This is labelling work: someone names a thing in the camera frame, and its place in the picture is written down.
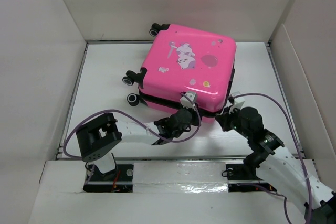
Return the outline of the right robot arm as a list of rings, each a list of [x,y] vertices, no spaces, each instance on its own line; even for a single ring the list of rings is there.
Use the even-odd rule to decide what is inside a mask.
[[[243,174],[274,186],[304,215],[308,223],[335,223],[335,190],[323,184],[264,127],[262,116],[252,107],[233,106],[216,117],[224,132],[234,130],[247,139],[252,153],[243,161]]]

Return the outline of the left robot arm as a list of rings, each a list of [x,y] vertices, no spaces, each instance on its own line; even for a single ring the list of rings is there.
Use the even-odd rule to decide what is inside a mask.
[[[126,113],[123,115],[133,121],[119,121],[114,112],[105,112],[75,130],[82,161],[92,163],[105,180],[117,175],[112,149],[119,143],[156,146],[186,142],[197,134],[202,118],[198,109],[182,108],[169,117],[144,124]]]

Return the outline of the pink hard-shell suitcase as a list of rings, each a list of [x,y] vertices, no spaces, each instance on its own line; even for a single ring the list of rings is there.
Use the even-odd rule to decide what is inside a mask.
[[[155,38],[138,73],[128,70],[124,84],[138,86],[130,106],[175,113],[181,93],[195,92],[202,121],[212,123],[222,113],[235,74],[236,42],[229,37],[178,24],[153,23]]]

